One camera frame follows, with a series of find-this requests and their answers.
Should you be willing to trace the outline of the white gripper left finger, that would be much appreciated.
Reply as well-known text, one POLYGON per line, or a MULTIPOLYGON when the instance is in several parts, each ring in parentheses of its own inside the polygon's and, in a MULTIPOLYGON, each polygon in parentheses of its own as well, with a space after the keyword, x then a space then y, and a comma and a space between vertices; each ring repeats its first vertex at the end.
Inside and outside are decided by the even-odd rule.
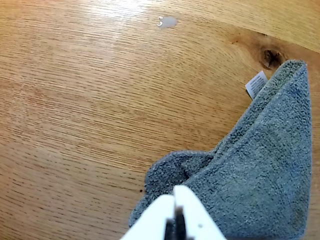
POLYGON ((161 195, 140 216, 122 237, 123 240, 172 240, 175 219, 175 198, 161 195))

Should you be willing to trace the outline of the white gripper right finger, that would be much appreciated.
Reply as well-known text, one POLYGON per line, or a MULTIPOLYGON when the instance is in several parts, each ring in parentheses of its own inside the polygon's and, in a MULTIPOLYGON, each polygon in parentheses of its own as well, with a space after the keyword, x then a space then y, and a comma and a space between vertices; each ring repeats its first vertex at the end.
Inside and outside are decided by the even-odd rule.
POLYGON ((185 185, 173 188, 175 237, 177 240, 224 240, 202 202, 185 185))

